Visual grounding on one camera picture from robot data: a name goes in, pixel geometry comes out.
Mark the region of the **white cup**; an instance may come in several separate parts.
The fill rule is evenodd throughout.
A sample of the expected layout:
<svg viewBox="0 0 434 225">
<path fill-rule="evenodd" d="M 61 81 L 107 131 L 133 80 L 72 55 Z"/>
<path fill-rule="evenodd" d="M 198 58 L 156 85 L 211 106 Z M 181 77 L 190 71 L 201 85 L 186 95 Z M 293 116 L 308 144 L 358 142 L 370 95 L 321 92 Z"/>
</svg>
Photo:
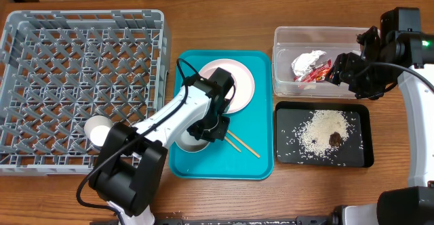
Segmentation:
<svg viewBox="0 0 434 225">
<path fill-rule="evenodd" d="M 102 147 L 112 126 L 109 118 L 96 115 L 85 122 L 84 132 L 93 145 Z"/>
</svg>

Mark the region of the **rice pile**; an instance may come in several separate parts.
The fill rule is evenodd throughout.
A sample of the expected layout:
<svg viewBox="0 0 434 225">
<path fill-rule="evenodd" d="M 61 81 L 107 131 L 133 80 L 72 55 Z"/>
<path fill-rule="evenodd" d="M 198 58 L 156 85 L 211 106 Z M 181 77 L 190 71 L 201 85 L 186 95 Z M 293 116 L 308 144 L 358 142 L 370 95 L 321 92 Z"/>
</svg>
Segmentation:
<svg viewBox="0 0 434 225">
<path fill-rule="evenodd" d="M 281 163 L 362 167 L 364 149 L 360 116 L 338 110 L 278 110 L 276 158 Z M 330 135 L 338 132 L 343 143 L 329 145 Z"/>
</svg>

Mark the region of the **clear plastic bin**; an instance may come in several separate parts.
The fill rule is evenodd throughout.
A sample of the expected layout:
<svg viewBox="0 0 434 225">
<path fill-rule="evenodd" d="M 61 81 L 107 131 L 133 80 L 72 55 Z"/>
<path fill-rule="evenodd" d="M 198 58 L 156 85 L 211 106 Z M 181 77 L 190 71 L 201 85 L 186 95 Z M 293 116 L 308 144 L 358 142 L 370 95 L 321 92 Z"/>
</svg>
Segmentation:
<svg viewBox="0 0 434 225">
<path fill-rule="evenodd" d="M 301 54 L 314 50 L 325 52 L 318 62 L 334 62 L 342 53 L 360 53 L 357 35 L 367 28 L 334 26 L 279 26 L 275 29 L 273 45 L 273 89 L 277 96 L 289 98 L 353 99 L 348 85 L 329 82 L 295 82 L 292 62 Z"/>
</svg>

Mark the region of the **grey bowl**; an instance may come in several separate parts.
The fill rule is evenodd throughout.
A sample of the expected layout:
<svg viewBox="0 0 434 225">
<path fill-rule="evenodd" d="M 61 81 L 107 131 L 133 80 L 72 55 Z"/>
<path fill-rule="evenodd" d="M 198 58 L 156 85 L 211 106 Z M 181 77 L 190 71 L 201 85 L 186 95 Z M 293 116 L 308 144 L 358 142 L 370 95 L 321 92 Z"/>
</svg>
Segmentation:
<svg viewBox="0 0 434 225">
<path fill-rule="evenodd" d="M 196 140 L 188 131 L 184 131 L 175 143 L 185 152 L 199 152 L 209 144 L 207 140 Z"/>
</svg>

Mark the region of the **black waste tray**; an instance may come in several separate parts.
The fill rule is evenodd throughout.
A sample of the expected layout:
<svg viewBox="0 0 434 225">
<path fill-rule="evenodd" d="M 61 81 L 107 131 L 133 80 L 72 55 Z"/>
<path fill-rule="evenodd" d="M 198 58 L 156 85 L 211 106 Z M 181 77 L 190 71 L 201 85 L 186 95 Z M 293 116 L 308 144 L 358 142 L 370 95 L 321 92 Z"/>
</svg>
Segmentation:
<svg viewBox="0 0 434 225">
<path fill-rule="evenodd" d="M 361 104 L 280 102 L 275 108 L 275 155 L 281 163 L 371 167 L 369 111 Z"/>
</svg>

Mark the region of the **grey dishwasher rack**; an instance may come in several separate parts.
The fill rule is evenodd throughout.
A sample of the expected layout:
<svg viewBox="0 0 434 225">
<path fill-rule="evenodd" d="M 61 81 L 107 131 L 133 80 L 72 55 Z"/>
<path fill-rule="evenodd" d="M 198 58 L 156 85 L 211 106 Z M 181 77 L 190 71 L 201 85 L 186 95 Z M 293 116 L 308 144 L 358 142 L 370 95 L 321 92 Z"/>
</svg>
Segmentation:
<svg viewBox="0 0 434 225">
<path fill-rule="evenodd" d="M 1 36 L 1 174 L 89 173 L 95 115 L 133 125 L 165 101 L 171 34 L 157 9 L 23 10 Z"/>
</svg>

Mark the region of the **wooden chopstick right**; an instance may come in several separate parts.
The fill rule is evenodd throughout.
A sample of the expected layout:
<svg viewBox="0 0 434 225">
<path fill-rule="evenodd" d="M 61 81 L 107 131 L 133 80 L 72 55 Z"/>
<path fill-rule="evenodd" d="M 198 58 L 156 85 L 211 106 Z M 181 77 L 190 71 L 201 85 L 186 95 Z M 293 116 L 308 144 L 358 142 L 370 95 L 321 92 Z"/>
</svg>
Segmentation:
<svg viewBox="0 0 434 225">
<path fill-rule="evenodd" d="M 238 143 L 240 143 L 244 148 L 246 148 L 247 150 L 249 150 L 253 155 L 255 155 L 258 159 L 260 158 L 260 155 L 253 149 L 251 148 L 249 145 L 247 145 L 242 139 L 240 139 L 238 136 L 236 136 L 233 132 L 231 132 L 230 130 L 227 131 L 227 133 L 234 138 L 236 141 L 238 141 Z"/>
</svg>

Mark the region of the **wooden chopstick left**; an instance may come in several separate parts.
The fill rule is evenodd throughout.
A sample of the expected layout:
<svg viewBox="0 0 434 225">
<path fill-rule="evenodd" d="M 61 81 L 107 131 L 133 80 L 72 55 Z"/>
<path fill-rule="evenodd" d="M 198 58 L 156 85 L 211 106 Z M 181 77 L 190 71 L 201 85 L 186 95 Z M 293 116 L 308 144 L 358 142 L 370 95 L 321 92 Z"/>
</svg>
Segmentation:
<svg viewBox="0 0 434 225">
<path fill-rule="evenodd" d="M 224 137 L 224 140 L 228 142 L 237 152 L 241 152 L 241 149 L 237 147 L 232 141 L 230 141 L 226 136 Z"/>
</svg>

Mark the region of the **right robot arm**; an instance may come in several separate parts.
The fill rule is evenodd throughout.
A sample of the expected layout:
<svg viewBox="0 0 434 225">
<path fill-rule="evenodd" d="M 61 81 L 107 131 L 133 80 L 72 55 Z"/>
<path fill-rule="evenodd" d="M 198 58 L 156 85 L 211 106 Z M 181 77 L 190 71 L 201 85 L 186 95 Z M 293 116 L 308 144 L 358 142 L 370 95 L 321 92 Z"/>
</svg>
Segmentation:
<svg viewBox="0 0 434 225">
<path fill-rule="evenodd" d="M 433 36 L 422 32 L 418 8 L 396 7 L 357 42 L 361 53 L 338 55 L 325 80 L 346 83 L 357 99 L 400 89 L 410 137 L 408 187 L 383 192 L 372 204 L 337 207 L 329 223 L 432 224 Z"/>
</svg>

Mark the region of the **teal serving tray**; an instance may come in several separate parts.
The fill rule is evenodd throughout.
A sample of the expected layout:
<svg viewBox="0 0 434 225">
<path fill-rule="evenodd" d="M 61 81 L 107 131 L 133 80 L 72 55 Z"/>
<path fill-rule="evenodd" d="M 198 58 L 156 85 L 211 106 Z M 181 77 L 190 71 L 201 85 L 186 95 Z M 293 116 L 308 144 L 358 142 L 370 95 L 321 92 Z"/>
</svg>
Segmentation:
<svg viewBox="0 0 434 225">
<path fill-rule="evenodd" d="M 263 180 L 274 168 L 273 147 L 273 84 L 271 61 L 260 51 L 187 50 L 179 55 L 196 70 L 217 59 L 233 59 L 252 73 L 255 90 L 249 104 L 229 113 L 229 131 L 257 152 L 254 155 L 236 139 L 211 142 L 199 152 L 186 152 L 173 144 L 169 150 L 169 166 L 181 178 Z"/>
</svg>

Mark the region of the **large white plate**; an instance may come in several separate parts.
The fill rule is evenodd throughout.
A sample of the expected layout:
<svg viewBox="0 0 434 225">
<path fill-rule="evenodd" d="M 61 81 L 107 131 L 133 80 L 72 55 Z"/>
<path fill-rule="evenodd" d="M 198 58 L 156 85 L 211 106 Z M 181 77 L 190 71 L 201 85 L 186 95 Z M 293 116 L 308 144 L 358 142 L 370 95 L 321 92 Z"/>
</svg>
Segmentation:
<svg viewBox="0 0 434 225">
<path fill-rule="evenodd" d="M 199 74 L 207 79 L 217 69 L 222 68 L 231 73 L 235 89 L 230 89 L 225 96 L 231 100 L 226 109 L 226 114 L 236 113 L 244 109 L 252 100 L 255 91 L 255 82 L 252 73 L 244 64 L 239 61 L 223 58 L 213 60 L 201 68 Z"/>
</svg>

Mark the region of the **brown food scrap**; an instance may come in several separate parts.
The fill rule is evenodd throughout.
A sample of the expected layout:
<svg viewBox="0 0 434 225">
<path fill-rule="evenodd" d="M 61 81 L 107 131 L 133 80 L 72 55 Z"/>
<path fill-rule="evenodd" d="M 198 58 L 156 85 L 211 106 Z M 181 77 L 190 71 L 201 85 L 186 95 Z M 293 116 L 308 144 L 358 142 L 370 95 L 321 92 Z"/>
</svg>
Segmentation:
<svg viewBox="0 0 434 225">
<path fill-rule="evenodd" d="M 335 131 L 333 134 L 330 135 L 329 145 L 331 147 L 339 147 L 342 145 L 342 143 L 343 139 L 338 132 Z"/>
</svg>

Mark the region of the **wooden chopstick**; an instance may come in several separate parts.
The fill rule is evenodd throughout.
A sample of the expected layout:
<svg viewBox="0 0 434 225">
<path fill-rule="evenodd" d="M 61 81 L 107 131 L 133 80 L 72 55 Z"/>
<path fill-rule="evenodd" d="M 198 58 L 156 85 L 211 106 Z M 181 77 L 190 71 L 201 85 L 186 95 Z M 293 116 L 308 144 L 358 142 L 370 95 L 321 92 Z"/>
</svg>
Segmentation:
<svg viewBox="0 0 434 225">
<path fill-rule="evenodd" d="M 246 148 L 247 150 L 249 150 L 253 155 L 255 155 L 258 159 L 260 158 L 260 155 L 253 149 L 251 148 L 249 145 L 247 145 L 242 139 L 240 139 L 238 136 L 236 136 L 233 132 L 231 132 L 230 130 L 227 131 L 227 133 L 234 138 L 236 141 L 238 141 L 238 143 L 240 143 L 244 148 Z"/>
<path fill-rule="evenodd" d="M 230 141 L 226 136 L 224 137 L 224 140 L 228 142 L 237 152 L 241 152 L 241 149 L 237 147 L 232 141 Z"/>
</svg>

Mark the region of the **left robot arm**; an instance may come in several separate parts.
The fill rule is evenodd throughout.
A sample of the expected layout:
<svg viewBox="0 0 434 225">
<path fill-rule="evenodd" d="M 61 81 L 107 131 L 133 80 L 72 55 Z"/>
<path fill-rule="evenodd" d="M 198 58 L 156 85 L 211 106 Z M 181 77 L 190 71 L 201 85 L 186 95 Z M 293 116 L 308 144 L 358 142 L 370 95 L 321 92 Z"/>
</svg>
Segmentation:
<svg viewBox="0 0 434 225">
<path fill-rule="evenodd" d="M 230 119 L 224 115 L 235 88 L 232 74 L 217 68 L 209 78 L 184 77 L 177 96 L 153 116 L 127 126 L 100 115 L 85 122 L 84 132 L 100 147 L 84 182 L 105 200 L 119 224 L 154 224 L 150 204 L 157 192 L 173 143 L 198 152 L 223 140 Z"/>
</svg>

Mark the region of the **red snack wrapper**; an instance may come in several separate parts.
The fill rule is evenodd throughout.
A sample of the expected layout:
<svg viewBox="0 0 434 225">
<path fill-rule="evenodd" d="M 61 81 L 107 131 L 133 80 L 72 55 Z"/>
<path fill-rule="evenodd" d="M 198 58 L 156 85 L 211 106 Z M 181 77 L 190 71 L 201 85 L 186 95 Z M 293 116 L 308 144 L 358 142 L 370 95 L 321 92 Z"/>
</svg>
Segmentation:
<svg viewBox="0 0 434 225">
<path fill-rule="evenodd" d="M 294 81 L 301 83 L 316 83 L 323 81 L 332 67 L 332 61 L 322 50 L 299 55 L 292 62 Z"/>
</svg>

